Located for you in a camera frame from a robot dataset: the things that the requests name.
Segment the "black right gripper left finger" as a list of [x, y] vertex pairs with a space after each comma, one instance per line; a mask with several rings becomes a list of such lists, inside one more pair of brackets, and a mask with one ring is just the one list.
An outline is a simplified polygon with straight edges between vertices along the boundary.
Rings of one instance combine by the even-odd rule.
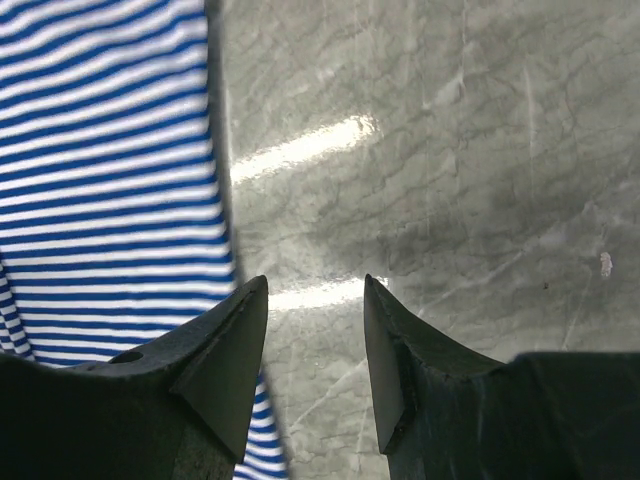
[[229, 479], [243, 459], [266, 334], [258, 276], [107, 362], [1, 358], [5, 479]]

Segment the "blue white striped tank top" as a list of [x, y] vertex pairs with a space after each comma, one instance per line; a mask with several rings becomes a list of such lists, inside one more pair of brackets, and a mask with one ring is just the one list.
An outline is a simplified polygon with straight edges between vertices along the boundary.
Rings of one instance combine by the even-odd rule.
[[[107, 362], [236, 277], [201, 1], [1, 5], [1, 358]], [[262, 377], [229, 479], [284, 479]]]

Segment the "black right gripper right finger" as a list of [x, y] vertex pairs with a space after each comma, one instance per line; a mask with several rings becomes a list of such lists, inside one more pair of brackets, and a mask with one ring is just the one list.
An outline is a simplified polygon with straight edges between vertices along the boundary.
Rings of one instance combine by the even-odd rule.
[[380, 452], [394, 479], [635, 479], [637, 353], [502, 363], [430, 326], [377, 279], [364, 334]]

